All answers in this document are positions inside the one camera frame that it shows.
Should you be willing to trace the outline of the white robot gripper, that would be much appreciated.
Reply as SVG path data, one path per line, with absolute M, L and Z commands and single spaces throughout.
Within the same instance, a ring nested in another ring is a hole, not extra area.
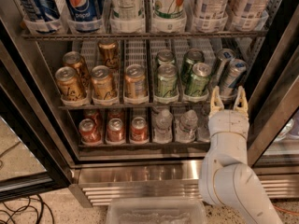
M 220 88 L 216 86 L 210 98 L 208 129 L 210 136 L 218 133 L 236 133 L 248 139 L 249 118 L 248 101 L 245 89 L 239 86 L 233 110 L 223 110 L 224 104 L 220 96 Z

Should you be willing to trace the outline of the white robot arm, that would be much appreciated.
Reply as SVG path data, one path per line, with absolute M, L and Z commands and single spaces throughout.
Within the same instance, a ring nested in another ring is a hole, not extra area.
M 220 89 L 213 89 L 208 120 L 210 148 L 201 164 L 199 191 L 210 205 L 237 210 L 247 224 L 283 224 L 259 177 L 248 165 L 248 102 L 239 87 L 226 109 Z

